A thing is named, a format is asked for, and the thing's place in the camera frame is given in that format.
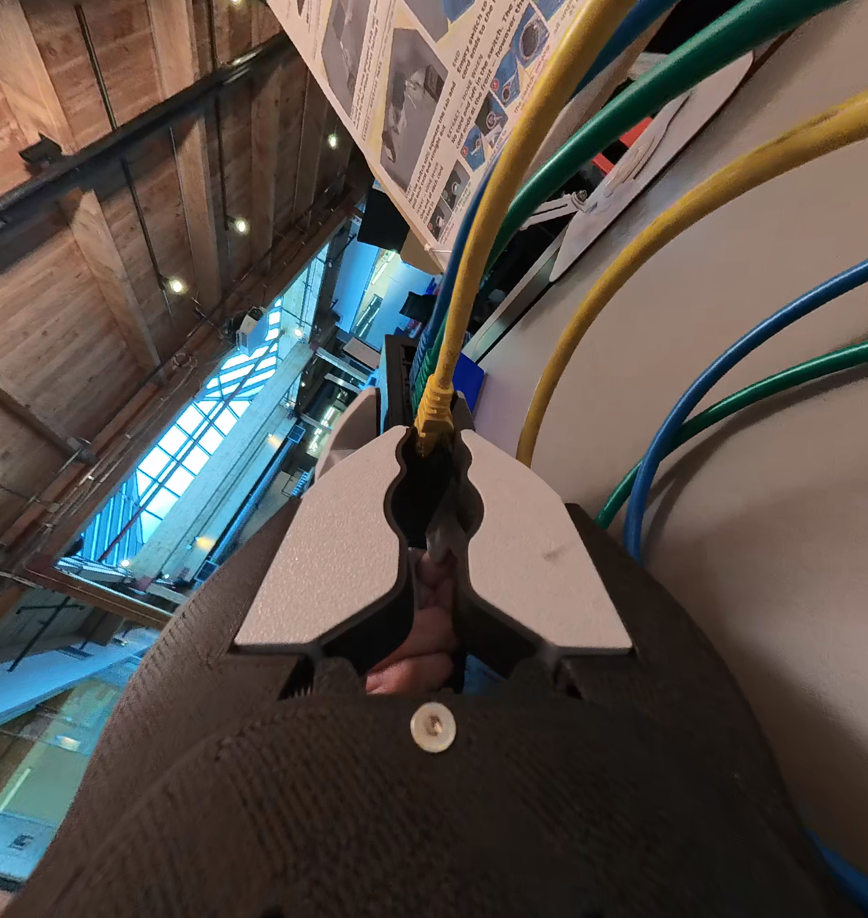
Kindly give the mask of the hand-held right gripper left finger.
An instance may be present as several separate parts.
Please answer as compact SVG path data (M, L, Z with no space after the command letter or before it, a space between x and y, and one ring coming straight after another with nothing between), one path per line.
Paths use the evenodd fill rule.
M340 458L309 488L234 647L251 655L346 659L369 671L407 637L413 594L392 498L410 435L394 426Z

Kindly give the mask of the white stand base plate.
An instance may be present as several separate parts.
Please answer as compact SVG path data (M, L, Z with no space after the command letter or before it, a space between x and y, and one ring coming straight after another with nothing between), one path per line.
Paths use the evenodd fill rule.
M737 90L753 63L749 51L714 75L666 104L652 119L641 121L623 136L626 152L591 192L566 194L540 205L523 229L550 219L569 217L564 232L550 247L557 281L612 225L630 203L703 130Z

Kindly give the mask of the instruction poster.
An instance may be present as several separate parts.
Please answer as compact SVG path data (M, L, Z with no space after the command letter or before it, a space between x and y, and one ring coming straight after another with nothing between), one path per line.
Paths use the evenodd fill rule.
M441 268L582 5L268 3L382 190Z

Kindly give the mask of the large glass window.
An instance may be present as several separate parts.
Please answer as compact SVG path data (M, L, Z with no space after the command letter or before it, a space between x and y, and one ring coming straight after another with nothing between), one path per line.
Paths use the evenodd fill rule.
M311 264L142 456L66 557L135 578L195 577L266 469L289 446L315 360L324 272Z

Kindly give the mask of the person's left hand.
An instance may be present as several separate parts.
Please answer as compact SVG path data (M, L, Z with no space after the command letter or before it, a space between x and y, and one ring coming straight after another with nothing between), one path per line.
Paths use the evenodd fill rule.
M367 675L369 695L416 695L444 689L453 672L458 639L453 627L456 559L417 558L417 607L405 641Z

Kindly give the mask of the black ceiling rail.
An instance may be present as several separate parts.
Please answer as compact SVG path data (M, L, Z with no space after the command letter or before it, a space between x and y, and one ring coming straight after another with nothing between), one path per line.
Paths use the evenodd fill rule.
M0 196L0 239L35 216L42 206L57 201L75 188L90 188L102 171L127 158L154 135L197 114L235 83L252 77L262 67L286 63L295 54L290 38L279 34L6 191Z

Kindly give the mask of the red plastic object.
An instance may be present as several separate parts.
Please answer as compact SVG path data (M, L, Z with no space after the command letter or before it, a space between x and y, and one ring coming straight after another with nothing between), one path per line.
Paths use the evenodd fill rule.
M599 170L602 176L608 175L639 139L638 127L643 128L646 125L637 125L632 131L621 135L593 157L590 161L591 166Z

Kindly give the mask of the blue plastic box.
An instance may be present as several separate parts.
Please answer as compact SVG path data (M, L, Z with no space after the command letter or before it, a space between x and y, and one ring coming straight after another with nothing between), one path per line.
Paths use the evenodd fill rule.
M486 371L483 367L461 352L452 374L452 385L457 393L463 395L473 415L485 384L485 378Z

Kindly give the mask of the black ethernet port block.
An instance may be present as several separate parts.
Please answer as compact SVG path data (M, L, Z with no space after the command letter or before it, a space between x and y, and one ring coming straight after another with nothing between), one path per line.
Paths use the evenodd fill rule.
M391 499L394 521L409 549L426 546L428 527L455 477L450 446L436 446L423 455L417 441L417 430L411 428L405 442L397 448L401 472Z

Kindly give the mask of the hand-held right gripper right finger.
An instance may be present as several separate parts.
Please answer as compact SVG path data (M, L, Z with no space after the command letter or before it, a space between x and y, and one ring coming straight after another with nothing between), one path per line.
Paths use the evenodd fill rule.
M454 442L457 631L509 677L535 659L625 656L632 638L560 496L473 430Z

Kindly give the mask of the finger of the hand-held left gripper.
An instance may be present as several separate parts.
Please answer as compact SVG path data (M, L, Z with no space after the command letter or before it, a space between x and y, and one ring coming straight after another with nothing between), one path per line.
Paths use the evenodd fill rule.
M456 509L455 495L440 499L426 529L426 547L430 561L444 565L449 557L456 556L456 545L460 543L460 522Z
M315 480L380 435L381 390L363 389L329 434L315 468Z

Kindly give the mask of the black ribbed box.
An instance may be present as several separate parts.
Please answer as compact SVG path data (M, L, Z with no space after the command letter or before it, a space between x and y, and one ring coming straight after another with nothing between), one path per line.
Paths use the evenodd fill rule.
M410 375L417 342L405 335L386 335L380 364L381 433L394 426L414 425Z

